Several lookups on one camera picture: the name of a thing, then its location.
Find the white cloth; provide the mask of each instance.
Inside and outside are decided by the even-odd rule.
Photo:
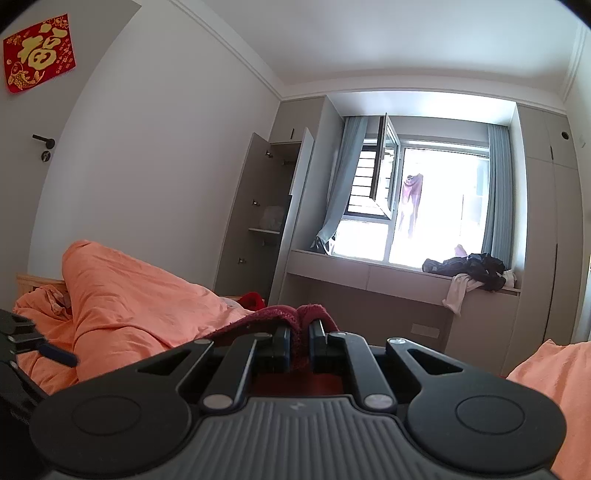
[[[506,270],[503,273],[505,277],[505,287],[513,288],[515,285],[515,275],[512,270]],[[452,278],[452,284],[449,286],[447,298],[442,301],[443,305],[450,309],[453,313],[460,316],[462,309],[462,302],[466,292],[472,291],[475,288],[484,285],[483,282],[474,280],[467,273],[460,273]]]

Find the golden fish illustration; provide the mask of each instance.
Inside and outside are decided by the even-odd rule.
[[[33,80],[31,80],[30,77],[27,76],[28,73],[29,71],[23,68],[21,62],[15,62],[15,64],[12,66],[12,70],[10,71],[10,77],[8,77],[8,84],[12,85],[14,83],[14,85],[16,85],[19,90],[23,90],[35,86],[45,75],[45,72],[39,75],[39,72],[35,71]]]

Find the pile of clothes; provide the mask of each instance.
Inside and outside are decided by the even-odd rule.
[[[507,270],[501,260],[490,254],[470,254],[444,262],[427,258],[423,263],[423,271],[453,277],[447,298],[442,303],[456,315],[460,314],[467,291],[478,287],[497,291],[503,287],[513,288],[515,285],[513,271]]]

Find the purple garment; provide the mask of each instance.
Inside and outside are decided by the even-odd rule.
[[[408,237],[411,238],[414,233],[414,228],[417,224],[418,204],[421,203],[421,193],[423,192],[423,174],[409,175],[402,183],[402,192],[400,195],[400,203],[406,205],[408,202],[413,205],[413,212],[410,216],[408,224]],[[402,226],[404,220],[404,210],[400,211],[400,224]]]

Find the metal screw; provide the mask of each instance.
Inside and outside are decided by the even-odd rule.
[[[373,393],[365,397],[363,403],[367,408],[371,408],[372,410],[386,410],[394,405],[394,400],[389,395]]]
[[[213,394],[203,399],[203,405],[212,410],[224,410],[232,406],[232,399],[227,395]]]

